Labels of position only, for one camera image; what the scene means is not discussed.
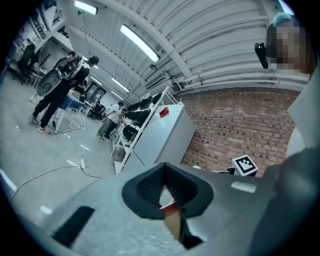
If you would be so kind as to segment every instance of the white sneaker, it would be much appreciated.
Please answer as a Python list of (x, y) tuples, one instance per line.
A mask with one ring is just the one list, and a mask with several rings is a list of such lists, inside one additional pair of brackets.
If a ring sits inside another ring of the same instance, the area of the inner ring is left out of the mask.
[(29, 115), (29, 119), (31, 120), (31, 122), (33, 122), (34, 124), (39, 124), (39, 121), (37, 120), (36, 117), (34, 117), (34, 115)]
[(51, 132), (46, 130), (46, 127), (42, 128), (41, 126), (38, 127), (37, 131), (41, 134), (50, 134)]

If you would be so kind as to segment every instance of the concrete floor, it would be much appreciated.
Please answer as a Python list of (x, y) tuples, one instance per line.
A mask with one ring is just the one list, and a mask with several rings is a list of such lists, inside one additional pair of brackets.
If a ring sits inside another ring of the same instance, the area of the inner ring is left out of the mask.
[[(54, 134), (51, 119), (48, 128), (52, 134), (41, 134), (37, 131), (38, 126), (28, 118), (36, 106), (29, 101), (33, 93), (33, 86), (12, 80), (9, 72), (0, 85), (0, 177), (9, 198), (14, 195), (15, 187), (18, 189), (29, 179), (49, 170), (72, 166), (72, 163), (77, 165), (76, 157), (82, 156), (83, 152), (86, 164), (89, 164), (85, 172), (111, 179), (115, 175), (110, 156), (112, 143), (96, 136), (101, 122), (93, 121), (80, 112), (76, 119), (84, 129)], [(61, 131), (69, 130), (70, 117), (68, 113), (65, 115)], [(75, 123), (71, 129), (78, 127), (79, 124)], [(55, 170), (23, 185), (12, 200), (12, 205), (19, 214), (39, 225), (50, 210), (54, 211), (96, 180), (98, 178), (85, 175), (77, 167)]]

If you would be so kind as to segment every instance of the white ceiling panel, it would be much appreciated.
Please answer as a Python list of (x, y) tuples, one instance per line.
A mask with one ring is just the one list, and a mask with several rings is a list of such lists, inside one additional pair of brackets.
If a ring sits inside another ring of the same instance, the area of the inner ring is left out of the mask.
[[(78, 15), (73, 0), (63, 1), (67, 30), (78, 54), (97, 55), (93, 70), (104, 86), (129, 102), (139, 100), (145, 84), (161, 72), (190, 77), (244, 63), (259, 63), (256, 42), (266, 36), (261, 0), (83, 0), (97, 15)], [(120, 32), (125, 24), (160, 56), (151, 59)], [(129, 93), (111, 81), (123, 84)]]

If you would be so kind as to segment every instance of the table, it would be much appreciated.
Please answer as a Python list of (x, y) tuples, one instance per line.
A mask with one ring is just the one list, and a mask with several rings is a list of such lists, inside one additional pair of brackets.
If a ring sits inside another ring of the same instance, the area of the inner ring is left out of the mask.
[(78, 100), (74, 96), (68, 94), (64, 98), (64, 101), (62, 102), (62, 104), (59, 106), (58, 113), (57, 113), (57, 115), (55, 117), (56, 119), (58, 119), (58, 123), (57, 123), (57, 125), (55, 127), (54, 133), (55, 134), (58, 133), (59, 127), (61, 125), (61, 122), (62, 122), (66, 112), (68, 111), (68, 109), (76, 110), (75, 114), (72, 116), (70, 124), (68, 126), (68, 128), (70, 129), (71, 125), (73, 124), (74, 120), (76, 119), (77, 114), (79, 113), (80, 109), (83, 106), (84, 106), (84, 104), (80, 100)]
[(85, 116), (87, 116), (88, 114), (89, 114), (89, 111), (91, 110), (91, 108), (94, 108), (95, 106), (93, 106), (93, 105), (91, 105), (88, 101), (84, 101), (84, 104), (86, 105), (88, 105), (89, 106), (89, 108), (88, 108), (88, 110), (86, 111), (86, 113), (84, 114)]

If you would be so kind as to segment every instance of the brick wall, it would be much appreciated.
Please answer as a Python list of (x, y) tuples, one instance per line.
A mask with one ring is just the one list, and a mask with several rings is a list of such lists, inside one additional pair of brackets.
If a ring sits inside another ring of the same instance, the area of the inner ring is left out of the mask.
[(268, 88), (232, 88), (182, 97), (195, 134), (182, 164), (226, 170), (232, 159), (249, 155), (257, 177), (286, 157), (295, 127), (288, 108), (298, 92)]

